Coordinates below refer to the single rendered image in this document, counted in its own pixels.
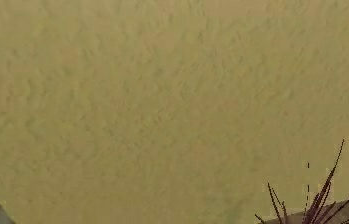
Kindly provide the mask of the dark purple spiky houseplant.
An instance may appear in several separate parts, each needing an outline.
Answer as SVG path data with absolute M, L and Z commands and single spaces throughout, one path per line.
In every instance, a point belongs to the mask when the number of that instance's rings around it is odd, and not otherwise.
M 345 140 L 339 146 L 338 154 L 334 165 L 331 168 L 321 190 L 309 201 L 306 196 L 304 210 L 298 213 L 289 213 L 286 203 L 281 201 L 275 189 L 267 183 L 270 201 L 276 217 L 265 220 L 260 215 L 255 214 L 257 224 L 349 224 L 349 198 L 340 202 L 333 201 L 327 204 L 328 196 L 331 193 L 333 177 L 340 161 Z

